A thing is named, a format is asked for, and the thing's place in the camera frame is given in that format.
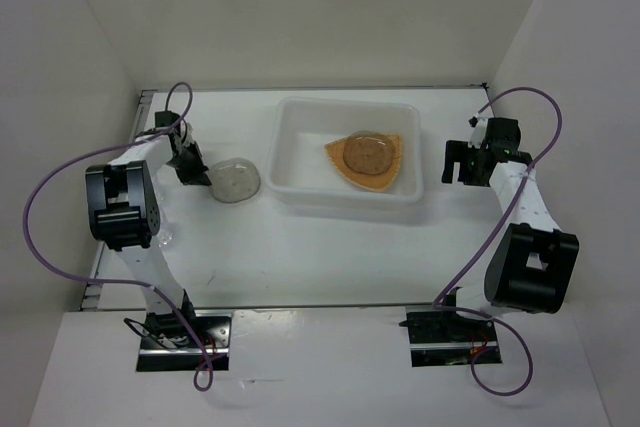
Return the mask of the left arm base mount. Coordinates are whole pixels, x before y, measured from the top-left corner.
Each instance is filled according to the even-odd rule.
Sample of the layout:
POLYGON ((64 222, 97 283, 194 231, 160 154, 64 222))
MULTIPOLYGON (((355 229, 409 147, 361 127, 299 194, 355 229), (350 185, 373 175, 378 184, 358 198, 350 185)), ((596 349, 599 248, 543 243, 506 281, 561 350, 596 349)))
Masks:
MULTIPOLYGON (((202 349, 194 341, 184 326, 177 322, 173 330, 161 331, 148 314, 144 321, 130 317, 124 324, 140 339, 137 372, 178 372, 194 371, 197 367, 206 369, 202 349)), ((214 371, 227 371, 232 332, 230 312, 196 310, 192 328, 199 342, 206 348, 214 371)))

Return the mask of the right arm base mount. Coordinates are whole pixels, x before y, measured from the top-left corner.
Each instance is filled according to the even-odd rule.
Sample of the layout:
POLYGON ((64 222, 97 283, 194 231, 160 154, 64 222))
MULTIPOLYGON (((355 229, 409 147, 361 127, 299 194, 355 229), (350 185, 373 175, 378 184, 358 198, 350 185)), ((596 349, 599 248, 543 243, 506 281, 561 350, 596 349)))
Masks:
POLYGON ((399 323, 408 335, 413 368, 500 364, 497 334, 491 321, 435 310, 407 310, 399 323))

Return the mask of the clear glass plate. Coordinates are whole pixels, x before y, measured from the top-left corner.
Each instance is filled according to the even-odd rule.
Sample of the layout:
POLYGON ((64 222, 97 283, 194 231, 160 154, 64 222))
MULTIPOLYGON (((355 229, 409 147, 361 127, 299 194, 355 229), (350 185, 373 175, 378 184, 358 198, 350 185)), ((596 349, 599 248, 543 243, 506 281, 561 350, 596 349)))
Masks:
POLYGON ((350 135, 344 146, 343 160, 352 171, 380 175, 391 168, 396 147, 389 136, 371 131, 350 135))
POLYGON ((212 197, 225 204, 249 200, 261 188, 261 177, 257 167, 244 158, 218 162, 210 168, 208 176, 212 197))

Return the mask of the triangular woven bamboo tray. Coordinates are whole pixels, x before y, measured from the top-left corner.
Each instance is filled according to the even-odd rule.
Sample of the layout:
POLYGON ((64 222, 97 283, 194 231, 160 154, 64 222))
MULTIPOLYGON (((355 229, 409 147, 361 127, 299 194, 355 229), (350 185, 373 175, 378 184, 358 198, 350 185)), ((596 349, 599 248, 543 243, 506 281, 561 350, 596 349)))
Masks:
POLYGON ((391 168, 383 174, 364 175, 356 173, 346 166, 343 160, 343 150, 347 138, 354 133, 350 134, 347 137, 343 137, 325 144, 324 151, 335 170, 348 182, 365 190, 373 192, 385 192, 391 187, 400 172, 404 145, 403 138, 400 134, 382 132, 377 133, 389 136, 396 147, 396 155, 392 162, 391 168))

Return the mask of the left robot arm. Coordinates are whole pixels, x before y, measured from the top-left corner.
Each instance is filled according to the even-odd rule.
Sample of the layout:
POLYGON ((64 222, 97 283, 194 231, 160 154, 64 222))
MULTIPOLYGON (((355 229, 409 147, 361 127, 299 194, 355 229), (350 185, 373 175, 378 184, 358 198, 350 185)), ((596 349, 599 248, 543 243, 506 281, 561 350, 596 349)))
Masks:
POLYGON ((178 114, 156 113, 155 128, 140 139, 114 161, 86 170, 89 226, 144 284, 143 329, 167 346, 184 347, 198 337, 199 322, 160 249, 161 209, 152 177, 169 166, 183 185, 209 187, 211 180, 190 126, 178 114))

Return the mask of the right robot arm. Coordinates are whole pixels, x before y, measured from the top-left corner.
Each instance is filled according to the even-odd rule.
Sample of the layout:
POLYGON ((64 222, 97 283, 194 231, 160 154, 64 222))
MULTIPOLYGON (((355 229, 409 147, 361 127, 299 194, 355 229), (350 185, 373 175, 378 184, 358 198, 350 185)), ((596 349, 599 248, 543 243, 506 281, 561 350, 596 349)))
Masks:
POLYGON ((504 313, 555 314, 564 303, 579 253, 579 240, 552 218, 539 191, 530 154, 519 149, 518 121, 474 116, 468 141, 445 147, 441 181, 491 189, 502 223, 490 234, 496 249, 484 279, 449 288, 439 302, 447 307, 438 328, 450 340, 463 338, 473 318, 504 313))

